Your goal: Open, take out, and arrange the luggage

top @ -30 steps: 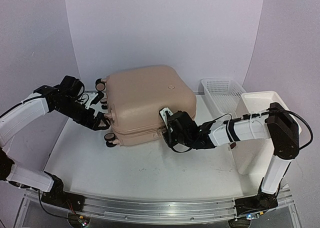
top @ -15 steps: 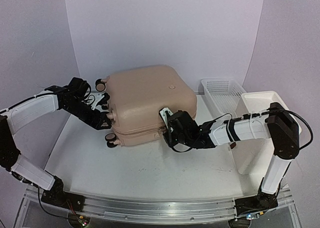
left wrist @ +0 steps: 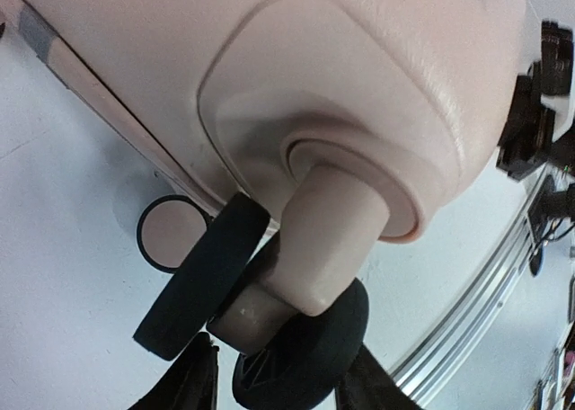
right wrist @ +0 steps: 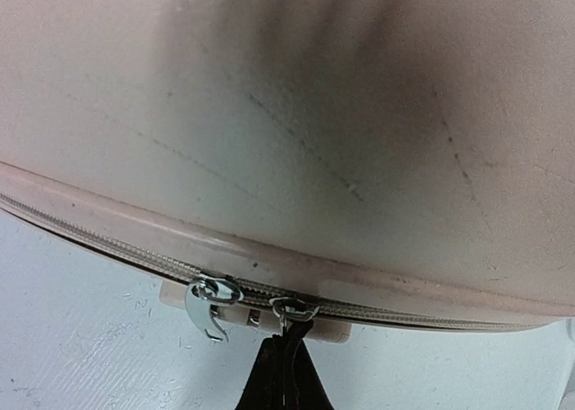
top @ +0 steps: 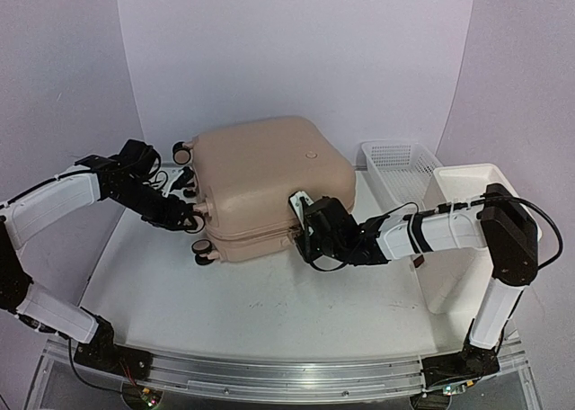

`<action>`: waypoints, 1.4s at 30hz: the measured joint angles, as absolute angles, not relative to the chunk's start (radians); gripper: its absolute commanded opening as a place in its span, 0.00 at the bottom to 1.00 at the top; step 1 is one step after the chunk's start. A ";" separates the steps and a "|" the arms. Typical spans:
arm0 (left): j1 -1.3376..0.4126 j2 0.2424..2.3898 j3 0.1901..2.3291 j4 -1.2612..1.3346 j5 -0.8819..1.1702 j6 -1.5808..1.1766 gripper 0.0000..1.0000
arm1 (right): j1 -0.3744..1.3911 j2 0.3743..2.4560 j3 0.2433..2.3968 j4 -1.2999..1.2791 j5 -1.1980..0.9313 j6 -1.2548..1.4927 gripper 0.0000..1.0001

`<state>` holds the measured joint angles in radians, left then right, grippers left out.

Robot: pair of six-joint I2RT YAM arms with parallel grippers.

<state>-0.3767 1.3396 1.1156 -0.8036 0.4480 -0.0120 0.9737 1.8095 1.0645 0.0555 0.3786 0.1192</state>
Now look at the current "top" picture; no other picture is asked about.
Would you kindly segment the beige hard-shell suitcase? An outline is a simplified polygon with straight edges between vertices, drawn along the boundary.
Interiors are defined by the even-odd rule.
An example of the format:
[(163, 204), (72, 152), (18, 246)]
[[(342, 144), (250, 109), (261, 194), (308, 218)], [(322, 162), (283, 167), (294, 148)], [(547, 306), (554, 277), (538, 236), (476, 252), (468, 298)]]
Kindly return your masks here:
[(242, 262), (289, 247), (300, 222), (289, 199), (338, 199), (352, 211), (356, 174), (349, 160), (308, 119), (279, 117), (198, 134), (172, 147), (194, 173), (205, 238), (192, 245), (199, 264)]

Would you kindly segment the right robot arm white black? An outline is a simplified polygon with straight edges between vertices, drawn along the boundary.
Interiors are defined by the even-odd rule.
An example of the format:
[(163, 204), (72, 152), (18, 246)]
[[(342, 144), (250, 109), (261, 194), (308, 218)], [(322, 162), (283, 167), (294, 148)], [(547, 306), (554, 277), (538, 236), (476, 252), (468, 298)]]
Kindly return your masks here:
[(329, 257), (342, 269), (423, 256), (450, 287), (473, 290), (479, 305), (452, 368), (471, 377), (497, 347), (518, 299), (538, 272), (538, 228), (521, 200), (500, 183), (476, 199), (404, 213), (400, 208), (358, 223), (341, 201), (306, 192), (288, 199), (300, 230), (297, 249), (310, 266)]

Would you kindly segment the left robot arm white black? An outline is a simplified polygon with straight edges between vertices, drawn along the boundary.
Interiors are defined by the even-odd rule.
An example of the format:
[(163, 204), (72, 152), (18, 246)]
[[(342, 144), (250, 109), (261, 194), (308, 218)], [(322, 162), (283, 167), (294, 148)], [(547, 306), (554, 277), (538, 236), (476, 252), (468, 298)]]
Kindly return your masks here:
[(1, 309), (38, 328), (80, 344), (99, 370), (120, 364), (112, 345), (113, 328), (100, 316), (55, 296), (27, 273), (21, 250), (59, 221), (97, 202), (114, 201), (147, 224), (195, 234), (205, 226), (197, 208), (152, 183), (161, 157), (144, 141), (129, 139), (112, 156), (89, 155), (65, 171), (37, 183), (1, 204)]

